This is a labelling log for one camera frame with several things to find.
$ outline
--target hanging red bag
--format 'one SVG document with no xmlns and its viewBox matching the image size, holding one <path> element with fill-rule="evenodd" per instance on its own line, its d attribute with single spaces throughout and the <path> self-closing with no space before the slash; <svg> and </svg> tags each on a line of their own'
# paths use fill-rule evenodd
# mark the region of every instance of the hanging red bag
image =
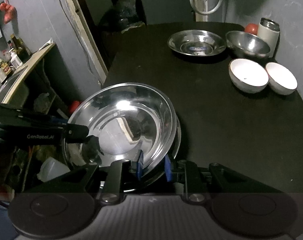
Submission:
<svg viewBox="0 0 303 240">
<path fill-rule="evenodd" d="M 16 17 L 16 8 L 12 5 L 9 4 L 9 1 L 6 0 L 6 2 L 2 3 L 0 5 L 0 10 L 5 12 L 4 15 L 4 23 L 7 24 L 8 22 L 10 22 L 12 19 L 14 19 Z"/>
</svg>

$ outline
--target screw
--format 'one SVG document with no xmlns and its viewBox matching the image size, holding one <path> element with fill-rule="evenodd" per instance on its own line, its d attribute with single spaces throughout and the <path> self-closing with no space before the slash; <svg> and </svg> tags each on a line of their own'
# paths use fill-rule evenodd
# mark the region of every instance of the screw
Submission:
<svg viewBox="0 0 303 240">
<path fill-rule="evenodd" d="M 204 195 L 199 193 L 191 194 L 188 198 L 192 202 L 202 202 L 205 200 Z"/>
<path fill-rule="evenodd" d="M 117 195 L 114 193 L 104 193 L 101 200 L 106 203 L 115 202 L 118 199 Z"/>
</svg>

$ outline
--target sink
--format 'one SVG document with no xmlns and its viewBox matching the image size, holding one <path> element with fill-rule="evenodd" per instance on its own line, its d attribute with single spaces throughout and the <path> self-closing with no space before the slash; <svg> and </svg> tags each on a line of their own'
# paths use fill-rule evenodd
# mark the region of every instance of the sink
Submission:
<svg viewBox="0 0 303 240">
<path fill-rule="evenodd" d="M 1 88 L 0 88 L 0 104 L 3 102 L 6 95 L 8 94 L 8 92 L 10 91 L 11 87 L 16 82 L 16 80 L 19 78 L 21 73 L 23 73 L 24 69 L 25 68 L 15 72 L 1 86 Z M 28 95 L 29 95 L 29 89 L 26 86 L 26 84 L 24 82 L 22 82 L 19 85 L 19 87 L 17 88 L 15 95 L 13 96 L 12 100 L 10 101 L 10 104 L 17 107 L 17 108 L 21 108 L 21 107 L 23 107 L 24 103 L 26 102 L 26 99 L 27 99 Z"/>
</svg>

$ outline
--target table top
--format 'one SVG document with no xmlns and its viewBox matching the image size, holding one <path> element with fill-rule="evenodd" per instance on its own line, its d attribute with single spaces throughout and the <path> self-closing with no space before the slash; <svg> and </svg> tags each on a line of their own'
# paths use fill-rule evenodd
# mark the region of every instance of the table top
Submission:
<svg viewBox="0 0 303 240">
<path fill-rule="evenodd" d="M 19 78 L 15 81 L 15 83 L 12 85 L 10 90 L 8 91 L 7 95 L 5 96 L 3 100 L 3 104 L 8 104 L 10 100 L 13 98 L 14 94 L 16 93 L 18 87 L 24 80 L 27 78 L 27 76 L 30 74 L 31 71 L 34 70 L 34 68 L 37 66 L 37 64 L 43 59 L 43 57 L 56 45 L 56 43 L 52 43 L 48 45 L 47 47 L 44 47 L 43 49 L 36 51 L 31 58 L 20 68 L 18 68 L 16 71 L 18 72 L 20 69 L 23 69 L 23 72 L 20 74 Z"/>
<path fill-rule="evenodd" d="M 269 87 L 245 94 L 232 84 L 231 57 L 181 57 L 169 36 L 202 29 L 221 37 L 243 30 L 228 23 L 174 23 L 127 31 L 104 87 L 145 83 L 172 101 L 182 125 L 178 159 L 200 167 L 216 162 L 284 192 L 303 192 L 303 100 Z"/>
</svg>

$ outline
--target white thermos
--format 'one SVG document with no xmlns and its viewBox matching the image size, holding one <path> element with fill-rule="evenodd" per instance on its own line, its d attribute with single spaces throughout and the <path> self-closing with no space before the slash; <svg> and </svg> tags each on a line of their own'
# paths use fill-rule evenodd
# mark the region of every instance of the white thermos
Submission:
<svg viewBox="0 0 303 240">
<path fill-rule="evenodd" d="M 269 57 L 273 57 L 279 37 L 279 24 L 266 18 L 261 18 L 257 36 L 263 39 L 270 47 Z"/>
</svg>

